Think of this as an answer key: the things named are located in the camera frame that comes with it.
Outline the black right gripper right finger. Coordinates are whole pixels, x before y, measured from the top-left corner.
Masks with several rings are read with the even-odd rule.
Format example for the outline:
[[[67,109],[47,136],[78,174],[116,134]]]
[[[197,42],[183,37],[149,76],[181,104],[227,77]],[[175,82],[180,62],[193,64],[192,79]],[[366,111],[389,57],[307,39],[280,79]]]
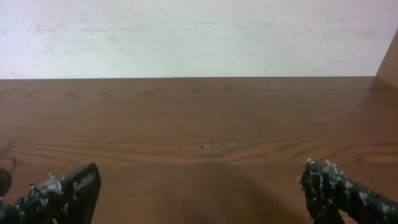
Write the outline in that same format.
[[[397,201],[348,178],[334,163],[308,159],[298,180],[312,223],[344,223],[344,212],[356,223],[397,224]]]

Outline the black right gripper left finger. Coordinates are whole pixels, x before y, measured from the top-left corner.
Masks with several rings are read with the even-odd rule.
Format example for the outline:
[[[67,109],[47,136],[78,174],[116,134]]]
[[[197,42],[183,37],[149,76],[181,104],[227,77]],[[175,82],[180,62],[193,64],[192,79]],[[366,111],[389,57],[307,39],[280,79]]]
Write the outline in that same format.
[[[25,196],[1,204],[1,224],[90,224],[101,190],[101,177],[92,162],[73,172],[33,182]]]

